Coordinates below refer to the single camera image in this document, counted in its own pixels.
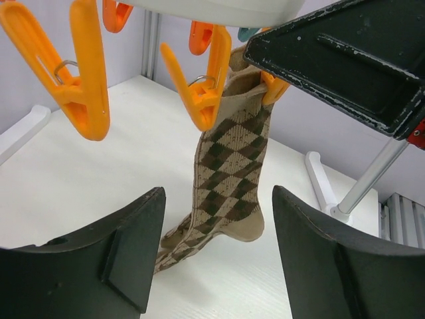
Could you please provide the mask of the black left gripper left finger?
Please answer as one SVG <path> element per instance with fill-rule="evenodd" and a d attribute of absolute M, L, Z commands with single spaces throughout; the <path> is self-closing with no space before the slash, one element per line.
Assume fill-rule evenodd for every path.
<path fill-rule="evenodd" d="M 2 318 L 139 318 L 147 310 L 165 214 L 154 187 L 79 230 L 1 250 Z"/>

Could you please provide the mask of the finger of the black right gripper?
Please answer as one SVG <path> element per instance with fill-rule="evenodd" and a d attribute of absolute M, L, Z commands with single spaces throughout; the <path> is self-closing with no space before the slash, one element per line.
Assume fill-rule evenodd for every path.
<path fill-rule="evenodd" d="M 252 37 L 244 59 L 392 138 L 424 118 L 423 1 L 339 1 Z"/>

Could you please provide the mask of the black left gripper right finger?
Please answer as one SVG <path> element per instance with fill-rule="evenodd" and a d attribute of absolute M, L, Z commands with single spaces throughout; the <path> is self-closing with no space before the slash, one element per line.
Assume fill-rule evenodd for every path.
<path fill-rule="evenodd" d="M 380 239 L 282 186 L 274 223 L 294 318 L 423 318 L 424 251 Z"/>

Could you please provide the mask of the brown argyle sock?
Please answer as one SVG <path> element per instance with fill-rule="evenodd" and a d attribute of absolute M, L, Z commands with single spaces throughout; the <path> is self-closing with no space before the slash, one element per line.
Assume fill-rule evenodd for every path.
<path fill-rule="evenodd" d="M 191 212 L 161 238 L 155 272 L 197 254 L 219 235 L 252 242 L 264 231 L 258 185 L 274 105 L 263 103 L 266 84 L 243 53 L 243 47 L 231 52 L 216 124 L 201 134 L 195 152 Z"/>

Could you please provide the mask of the white round clip hanger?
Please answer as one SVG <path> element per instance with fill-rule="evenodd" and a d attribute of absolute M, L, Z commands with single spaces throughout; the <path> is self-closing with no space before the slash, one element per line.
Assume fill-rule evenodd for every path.
<path fill-rule="evenodd" d="M 229 27 L 272 27 L 299 13 L 304 0 L 128 0 L 127 5 Z"/>

